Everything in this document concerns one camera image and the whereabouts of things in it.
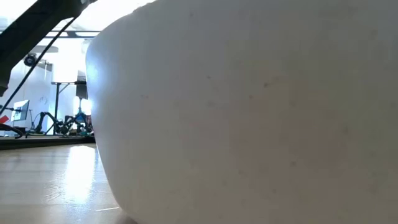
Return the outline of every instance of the cable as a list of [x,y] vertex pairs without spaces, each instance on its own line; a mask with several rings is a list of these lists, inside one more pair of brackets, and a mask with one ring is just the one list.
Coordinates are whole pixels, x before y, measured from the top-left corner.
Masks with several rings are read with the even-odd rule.
[[25,77],[22,79],[21,83],[18,85],[18,87],[15,89],[15,91],[12,93],[10,98],[7,100],[6,104],[1,108],[0,115],[4,112],[8,104],[11,102],[13,97],[17,94],[17,92],[21,89],[21,87],[24,85],[25,81],[29,77],[29,75],[33,72],[33,69],[36,67],[36,65],[40,62],[40,60],[43,58],[45,53],[49,50],[49,48],[54,44],[54,42],[58,39],[58,37],[61,36],[61,34],[70,26],[75,21],[76,17],[74,17],[71,21],[69,21],[62,29],[56,34],[56,36],[50,41],[50,43],[44,48],[43,52],[40,54],[40,56],[37,58],[35,63],[31,66],[29,71],[26,73]]

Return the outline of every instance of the computer monitor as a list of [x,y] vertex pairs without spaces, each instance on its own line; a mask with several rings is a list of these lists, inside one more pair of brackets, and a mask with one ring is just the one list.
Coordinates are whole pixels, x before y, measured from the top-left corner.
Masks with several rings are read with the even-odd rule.
[[11,121],[24,121],[29,110],[29,100],[14,103],[14,111],[11,114]]

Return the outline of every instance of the black pole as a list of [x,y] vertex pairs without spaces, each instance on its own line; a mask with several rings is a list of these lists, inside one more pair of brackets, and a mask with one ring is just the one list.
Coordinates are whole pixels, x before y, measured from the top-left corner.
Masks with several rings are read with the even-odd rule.
[[57,119],[57,115],[58,115],[58,98],[60,96],[60,86],[61,83],[57,83],[57,94],[55,95],[55,114],[54,114],[54,118]]

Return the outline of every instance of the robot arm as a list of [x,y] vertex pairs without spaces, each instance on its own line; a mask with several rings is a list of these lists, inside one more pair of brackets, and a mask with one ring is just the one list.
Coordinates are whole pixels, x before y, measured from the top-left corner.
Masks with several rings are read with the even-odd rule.
[[97,0],[37,0],[0,34],[0,97],[7,90],[12,68],[59,22],[78,17]]

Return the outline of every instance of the white ceramic bowl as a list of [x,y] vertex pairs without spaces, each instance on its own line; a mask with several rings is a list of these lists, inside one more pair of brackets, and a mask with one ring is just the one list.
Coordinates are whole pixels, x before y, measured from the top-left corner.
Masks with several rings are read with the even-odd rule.
[[145,224],[398,223],[398,3],[159,0],[87,57],[120,206]]

